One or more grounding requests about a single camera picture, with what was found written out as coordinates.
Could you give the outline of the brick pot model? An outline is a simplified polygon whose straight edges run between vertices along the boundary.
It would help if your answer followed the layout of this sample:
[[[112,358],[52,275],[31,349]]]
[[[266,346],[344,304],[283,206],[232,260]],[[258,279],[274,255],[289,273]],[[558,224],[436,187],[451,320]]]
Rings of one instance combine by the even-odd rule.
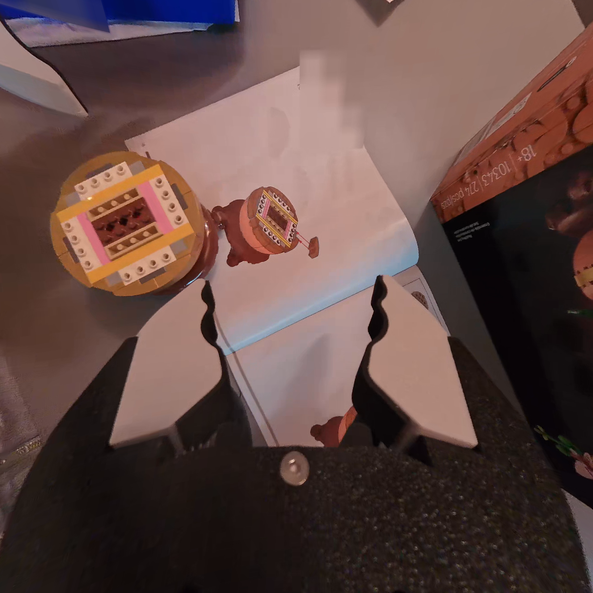
[[[50,233],[74,278],[120,297],[179,293],[207,277],[219,247],[211,212],[181,174],[130,151],[100,155],[70,174]]]

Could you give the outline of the black flower print box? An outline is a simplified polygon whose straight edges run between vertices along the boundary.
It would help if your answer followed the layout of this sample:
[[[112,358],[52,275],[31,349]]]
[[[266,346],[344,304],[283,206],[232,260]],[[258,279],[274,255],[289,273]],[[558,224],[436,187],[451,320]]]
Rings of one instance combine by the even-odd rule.
[[[591,508],[591,24],[463,147],[431,202],[529,425]]]

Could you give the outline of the white instruction booklet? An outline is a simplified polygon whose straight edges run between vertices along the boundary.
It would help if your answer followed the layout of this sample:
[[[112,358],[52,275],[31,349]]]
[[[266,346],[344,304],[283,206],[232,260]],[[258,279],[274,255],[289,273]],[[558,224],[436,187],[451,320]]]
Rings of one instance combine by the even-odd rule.
[[[341,416],[369,342],[375,279],[391,274],[447,326],[420,270],[409,221],[365,148],[337,143],[306,152],[300,143],[300,72],[275,78],[125,141],[130,151],[172,166],[209,210],[259,187],[293,204],[302,238],[317,237],[312,259],[301,243],[263,263],[226,263],[220,232],[208,278],[218,343],[263,441],[314,446],[310,427]]]

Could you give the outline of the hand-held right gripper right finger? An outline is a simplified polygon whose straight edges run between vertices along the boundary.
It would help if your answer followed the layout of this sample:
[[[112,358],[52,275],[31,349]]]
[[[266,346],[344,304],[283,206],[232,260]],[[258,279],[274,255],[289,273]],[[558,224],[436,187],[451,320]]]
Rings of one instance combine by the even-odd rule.
[[[376,277],[371,308],[352,388],[352,444],[409,452],[431,439],[475,449],[447,332],[389,275]]]

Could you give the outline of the blue plastic bin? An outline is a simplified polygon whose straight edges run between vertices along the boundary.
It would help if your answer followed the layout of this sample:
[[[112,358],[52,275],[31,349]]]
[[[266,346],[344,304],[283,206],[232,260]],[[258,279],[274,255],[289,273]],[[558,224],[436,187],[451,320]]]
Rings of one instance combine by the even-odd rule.
[[[1,1],[8,19],[44,17],[106,32],[110,22],[233,24],[238,1]]]

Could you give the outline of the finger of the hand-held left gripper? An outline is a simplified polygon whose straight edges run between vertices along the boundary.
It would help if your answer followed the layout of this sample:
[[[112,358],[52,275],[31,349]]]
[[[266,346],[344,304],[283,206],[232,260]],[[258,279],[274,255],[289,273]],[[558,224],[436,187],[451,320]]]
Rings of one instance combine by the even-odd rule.
[[[45,108],[87,117],[88,111],[65,78],[37,57],[1,21],[1,88]]]

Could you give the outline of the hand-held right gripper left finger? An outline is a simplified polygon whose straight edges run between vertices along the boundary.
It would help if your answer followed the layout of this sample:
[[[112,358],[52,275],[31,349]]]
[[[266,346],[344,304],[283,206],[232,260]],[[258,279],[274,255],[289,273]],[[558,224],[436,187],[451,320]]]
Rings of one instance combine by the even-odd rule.
[[[138,332],[111,447],[157,437],[175,452],[251,447],[246,405],[218,345],[214,313],[211,284],[197,280]]]

